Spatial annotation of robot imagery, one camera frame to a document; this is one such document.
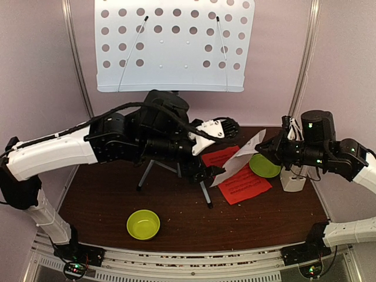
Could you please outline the white sheet music page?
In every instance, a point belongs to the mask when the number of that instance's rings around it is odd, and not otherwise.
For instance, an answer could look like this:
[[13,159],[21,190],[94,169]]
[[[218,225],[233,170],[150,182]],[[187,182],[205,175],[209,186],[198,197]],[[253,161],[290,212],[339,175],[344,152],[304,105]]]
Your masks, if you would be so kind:
[[266,129],[259,131],[229,160],[227,160],[222,166],[222,168],[225,169],[225,172],[217,175],[210,187],[217,186],[238,173],[249,162],[251,157],[257,153],[256,145],[263,141],[265,135]]

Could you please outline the light blue music stand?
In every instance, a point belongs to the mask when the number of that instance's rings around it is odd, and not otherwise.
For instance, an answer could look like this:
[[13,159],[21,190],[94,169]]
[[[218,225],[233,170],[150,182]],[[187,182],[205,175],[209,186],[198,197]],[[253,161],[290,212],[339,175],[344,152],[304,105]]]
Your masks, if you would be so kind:
[[253,1],[96,1],[97,89],[242,92]]

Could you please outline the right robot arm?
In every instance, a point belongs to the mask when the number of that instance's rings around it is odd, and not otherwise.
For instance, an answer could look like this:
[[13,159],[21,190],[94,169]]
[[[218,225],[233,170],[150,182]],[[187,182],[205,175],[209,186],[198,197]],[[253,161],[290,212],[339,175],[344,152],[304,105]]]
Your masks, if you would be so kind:
[[[309,110],[301,115],[302,140],[290,140],[287,119],[280,133],[256,145],[255,150],[275,165],[311,166],[335,173],[375,192],[375,153],[351,138],[336,140],[333,114]],[[375,218],[313,225],[301,246],[305,259],[314,259],[324,247],[375,241]]]

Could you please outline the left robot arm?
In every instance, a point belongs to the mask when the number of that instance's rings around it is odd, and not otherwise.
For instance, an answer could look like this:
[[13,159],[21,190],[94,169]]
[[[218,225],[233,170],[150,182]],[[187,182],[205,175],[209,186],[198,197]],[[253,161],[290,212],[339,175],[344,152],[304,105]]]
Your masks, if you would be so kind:
[[223,173],[206,166],[201,152],[230,143],[239,124],[229,117],[190,120],[188,103],[175,93],[151,90],[142,102],[128,102],[70,129],[27,142],[9,140],[1,154],[1,192],[11,207],[29,214],[72,261],[85,252],[76,230],[48,202],[41,173],[74,165],[124,160],[172,160],[191,182]]

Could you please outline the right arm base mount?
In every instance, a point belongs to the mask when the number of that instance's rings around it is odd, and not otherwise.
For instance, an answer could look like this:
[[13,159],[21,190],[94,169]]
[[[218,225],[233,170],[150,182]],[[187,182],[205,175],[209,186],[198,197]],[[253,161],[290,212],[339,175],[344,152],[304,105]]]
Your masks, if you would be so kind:
[[305,242],[292,246],[283,247],[281,256],[285,266],[299,264],[300,274],[307,279],[317,280],[328,273],[333,266],[335,258],[332,259],[328,269],[324,270],[323,258],[329,256],[332,251],[324,243],[324,230],[329,222],[313,224]]

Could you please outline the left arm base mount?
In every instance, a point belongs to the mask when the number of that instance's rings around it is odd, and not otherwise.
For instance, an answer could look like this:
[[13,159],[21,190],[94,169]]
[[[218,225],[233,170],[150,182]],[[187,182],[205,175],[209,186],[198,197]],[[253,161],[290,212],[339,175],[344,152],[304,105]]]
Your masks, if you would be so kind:
[[50,243],[53,254],[63,262],[63,275],[68,281],[82,279],[89,270],[89,266],[102,265],[105,249],[101,247],[81,244],[78,240],[78,231],[71,227],[71,238],[67,244],[56,244],[51,237]]

